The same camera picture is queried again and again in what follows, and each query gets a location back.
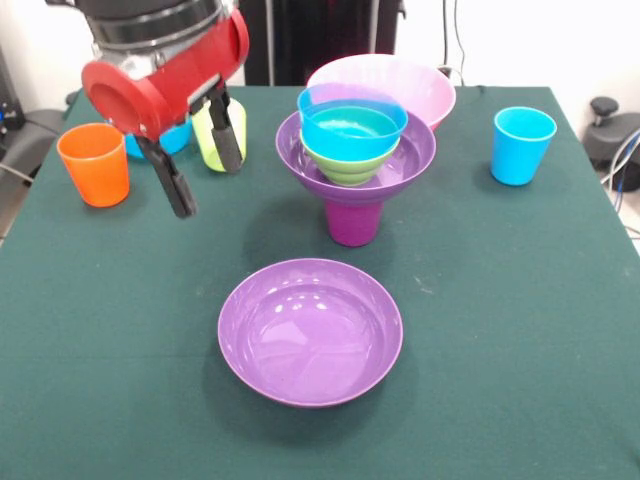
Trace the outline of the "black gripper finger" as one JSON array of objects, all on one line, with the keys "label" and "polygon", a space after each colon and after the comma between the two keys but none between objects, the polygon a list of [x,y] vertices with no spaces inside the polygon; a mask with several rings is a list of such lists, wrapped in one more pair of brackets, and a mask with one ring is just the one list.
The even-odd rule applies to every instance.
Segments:
[{"label": "black gripper finger", "polygon": [[186,178],[177,169],[172,157],[159,142],[143,136],[135,136],[135,140],[143,156],[152,164],[175,216],[194,216],[197,213],[197,203]]},{"label": "black gripper finger", "polygon": [[223,169],[236,173],[243,164],[244,108],[232,99],[225,85],[208,92],[211,135]]}]

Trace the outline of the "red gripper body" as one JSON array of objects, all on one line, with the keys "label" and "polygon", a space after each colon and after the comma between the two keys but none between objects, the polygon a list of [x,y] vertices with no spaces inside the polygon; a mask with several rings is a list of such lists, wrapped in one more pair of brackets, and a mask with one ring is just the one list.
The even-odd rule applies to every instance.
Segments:
[{"label": "red gripper body", "polygon": [[123,68],[97,60],[84,66],[82,82],[95,109],[121,132],[158,138],[217,81],[235,74],[248,52],[247,26],[234,10],[149,75],[135,79]]}]

